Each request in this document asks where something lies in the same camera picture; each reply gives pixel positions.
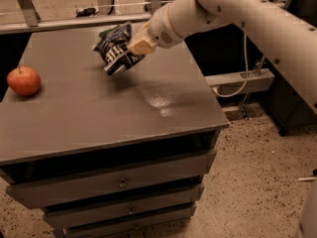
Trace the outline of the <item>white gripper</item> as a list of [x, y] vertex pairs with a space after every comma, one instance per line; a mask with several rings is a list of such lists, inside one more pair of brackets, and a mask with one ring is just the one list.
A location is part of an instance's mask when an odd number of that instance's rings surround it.
[[160, 48], [169, 49], [182, 42], [182, 37], [174, 30], [169, 17], [168, 5], [154, 12], [149, 22], [138, 30], [128, 44], [134, 55], [148, 55]]

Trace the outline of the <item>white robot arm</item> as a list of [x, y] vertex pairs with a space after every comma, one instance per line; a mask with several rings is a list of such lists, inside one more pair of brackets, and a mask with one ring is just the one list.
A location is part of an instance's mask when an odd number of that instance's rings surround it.
[[267, 0], [174, 0], [157, 9], [134, 34], [136, 55], [169, 49], [186, 37], [237, 26], [306, 104], [317, 112], [317, 31]]

